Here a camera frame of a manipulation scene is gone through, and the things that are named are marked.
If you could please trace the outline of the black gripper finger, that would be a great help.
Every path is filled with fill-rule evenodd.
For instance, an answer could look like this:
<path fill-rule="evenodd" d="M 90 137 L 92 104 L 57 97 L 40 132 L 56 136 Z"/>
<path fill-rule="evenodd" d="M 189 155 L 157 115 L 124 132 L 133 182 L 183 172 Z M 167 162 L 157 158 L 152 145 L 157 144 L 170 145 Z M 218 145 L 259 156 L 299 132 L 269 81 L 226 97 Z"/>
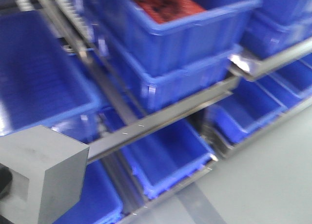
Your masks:
<path fill-rule="evenodd" d="M 12 181 L 12 173 L 10 169 L 4 165 L 0 166 L 0 197 L 4 197 L 9 190 Z"/>

